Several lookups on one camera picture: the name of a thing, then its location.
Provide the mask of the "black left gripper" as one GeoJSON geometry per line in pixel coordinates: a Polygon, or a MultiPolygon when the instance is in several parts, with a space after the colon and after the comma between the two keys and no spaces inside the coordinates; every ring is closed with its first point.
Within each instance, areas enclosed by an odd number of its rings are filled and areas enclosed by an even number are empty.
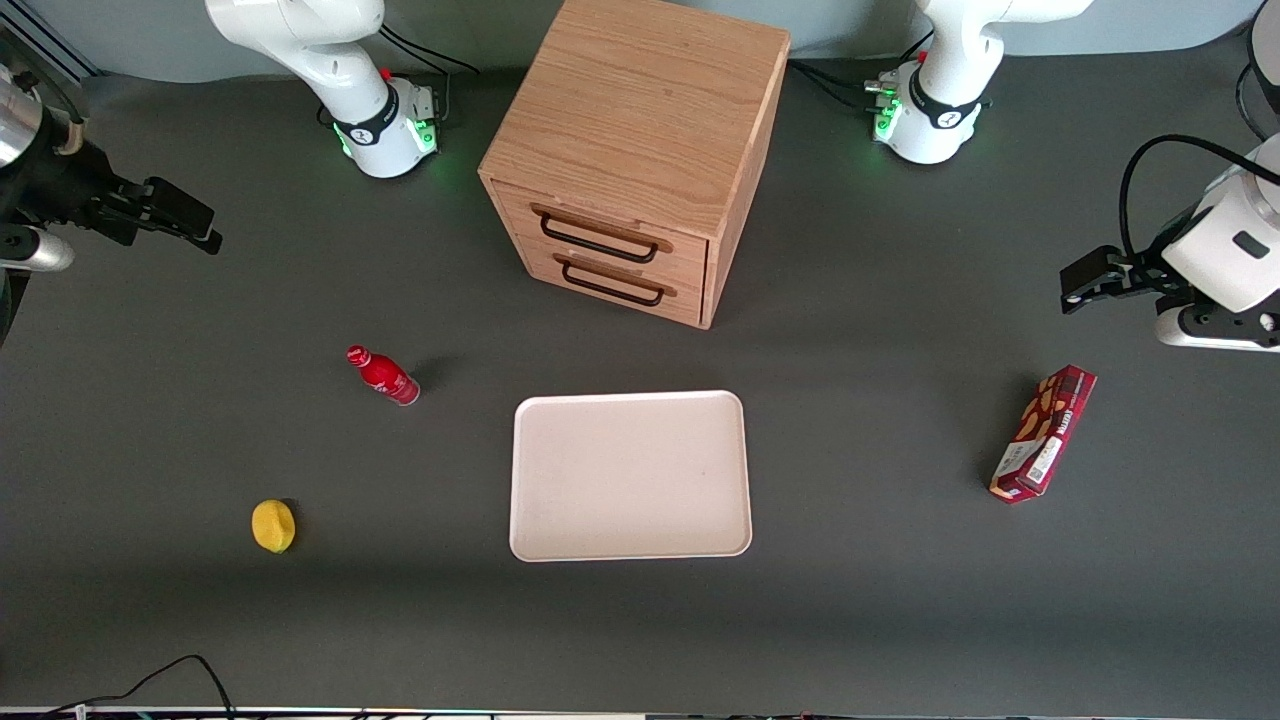
{"type": "Polygon", "coordinates": [[[1164,258],[1166,243],[1147,249],[1100,246],[1060,272],[1062,315],[1070,316],[1089,304],[1107,299],[1160,296],[1158,304],[1193,304],[1196,290],[1164,258]]]}

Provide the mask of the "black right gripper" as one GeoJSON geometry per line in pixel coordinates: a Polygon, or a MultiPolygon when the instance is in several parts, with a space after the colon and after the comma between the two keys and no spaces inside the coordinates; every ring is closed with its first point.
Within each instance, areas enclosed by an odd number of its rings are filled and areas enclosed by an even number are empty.
{"type": "MultiPolygon", "coordinates": [[[[212,228],[214,210],[160,177],[143,182],[147,218],[207,255],[218,255],[223,236],[212,228]]],[[[108,155],[87,142],[60,155],[51,140],[40,145],[40,224],[77,225],[119,245],[131,246],[150,228],[143,209],[131,197],[134,183],[120,178],[108,155]]]]}

